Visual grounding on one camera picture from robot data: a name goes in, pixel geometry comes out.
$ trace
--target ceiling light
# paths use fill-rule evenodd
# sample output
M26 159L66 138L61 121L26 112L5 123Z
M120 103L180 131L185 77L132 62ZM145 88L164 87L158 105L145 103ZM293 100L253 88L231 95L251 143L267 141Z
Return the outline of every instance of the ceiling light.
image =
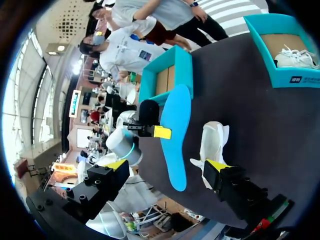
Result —
M65 50L65 48L66 48L65 46L58 46L58 51L61 52L61 51Z

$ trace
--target white shoe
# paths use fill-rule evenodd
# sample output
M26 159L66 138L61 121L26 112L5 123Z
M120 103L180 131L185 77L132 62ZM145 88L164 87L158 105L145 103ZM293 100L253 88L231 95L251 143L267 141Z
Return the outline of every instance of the white shoe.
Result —
M222 156L223 147L229 138L229 126L223 126L220 122L210 121L203 126L200 160L191 158L190 162L202 170L202 180L207 189L212 189L208 181L204 178L205 161L212 160L221 164L226 164Z
M308 69L320 69L319 61L316 59L316 55L307 50L291 50L287 45L284 45L287 49L275 56L274 60L277 61L278 68L308 68Z

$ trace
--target black table surface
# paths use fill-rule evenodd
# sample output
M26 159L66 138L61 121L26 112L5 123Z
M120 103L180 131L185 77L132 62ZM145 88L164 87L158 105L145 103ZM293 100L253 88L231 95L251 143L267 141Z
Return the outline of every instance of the black table surface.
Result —
M223 148L226 163L245 168L252 182L268 188L270 199L283 194L293 200L294 207L281 223L293 226L320 182L320 89L272 88L249 33L207 45L191 55L194 99L182 148L186 190L172 187L158 138L140 138L141 177L200 215L245 227L226 202L219 202L205 188L201 170L189 160L200 159L204 124L219 121L230 126Z

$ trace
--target sign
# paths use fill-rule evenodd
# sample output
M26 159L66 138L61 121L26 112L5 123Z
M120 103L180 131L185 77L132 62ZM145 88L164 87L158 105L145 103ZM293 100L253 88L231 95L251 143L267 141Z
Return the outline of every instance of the sign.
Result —
M81 91L73 90L70 111L69 111L69 118L76 118L77 117L80 96L81 96Z
M302 76L293 76L293 77L291 77L290 83L291 84L298 84L298 83L300 83L301 79L302 79Z
M55 162L52 166L55 172L76 173L77 168L73 164Z

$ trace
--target shoe box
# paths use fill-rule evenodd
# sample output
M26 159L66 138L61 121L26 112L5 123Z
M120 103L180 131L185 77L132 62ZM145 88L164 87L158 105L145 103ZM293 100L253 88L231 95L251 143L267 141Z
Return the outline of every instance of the shoe box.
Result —
M277 67L274 62L285 45L291 50L316 53L311 38L294 17L270 13L245 16L244 20L264 60L273 88L320 88L320 70Z
M191 99L194 97L192 56L179 46L174 46L150 62L142 71L139 103L146 99L160 106L177 85L186 85Z

